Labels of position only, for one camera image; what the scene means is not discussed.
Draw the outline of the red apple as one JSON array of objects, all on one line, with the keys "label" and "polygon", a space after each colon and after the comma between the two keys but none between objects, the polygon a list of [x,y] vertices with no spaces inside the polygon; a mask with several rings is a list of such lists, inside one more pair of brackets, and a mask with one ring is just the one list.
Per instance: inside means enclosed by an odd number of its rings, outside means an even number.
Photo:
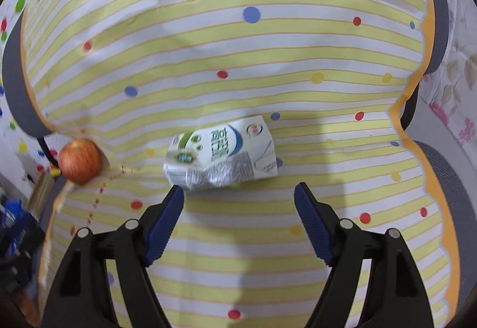
[{"label": "red apple", "polygon": [[93,141],[74,139],[61,150],[58,164],[67,180],[84,185],[100,174],[102,158]]}]

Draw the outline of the floral wall sheet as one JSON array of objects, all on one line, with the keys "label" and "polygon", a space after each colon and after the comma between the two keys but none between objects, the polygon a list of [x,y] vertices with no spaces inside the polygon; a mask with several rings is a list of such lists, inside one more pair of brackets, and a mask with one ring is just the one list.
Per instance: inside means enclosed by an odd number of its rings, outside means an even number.
[{"label": "floral wall sheet", "polygon": [[476,154],[476,4],[449,1],[449,41],[441,65],[420,82],[421,97],[470,157]]}]

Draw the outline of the blue plastic basket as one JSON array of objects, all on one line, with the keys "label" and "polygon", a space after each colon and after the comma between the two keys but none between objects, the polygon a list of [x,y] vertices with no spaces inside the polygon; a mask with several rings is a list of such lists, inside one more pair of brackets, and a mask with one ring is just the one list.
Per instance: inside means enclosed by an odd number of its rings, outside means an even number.
[{"label": "blue plastic basket", "polygon": [[7,199],[1,206],[1,281],[14,276],[29,277],[35,252],[45,233],[20,199]]}]

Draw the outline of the dotted balloon wall sheet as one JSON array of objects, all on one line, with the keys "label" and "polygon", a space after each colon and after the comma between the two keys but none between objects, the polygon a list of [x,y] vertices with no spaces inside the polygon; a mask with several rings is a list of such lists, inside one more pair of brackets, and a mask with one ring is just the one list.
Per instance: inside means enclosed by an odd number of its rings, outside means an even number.
[{"label": "dotted balloon wall sheet", "polygon": [[1,174],[22,190],[50,168],[40,141],[53,133],[34,106],[22,60],[22,22],[32,0],[1,0]]}]

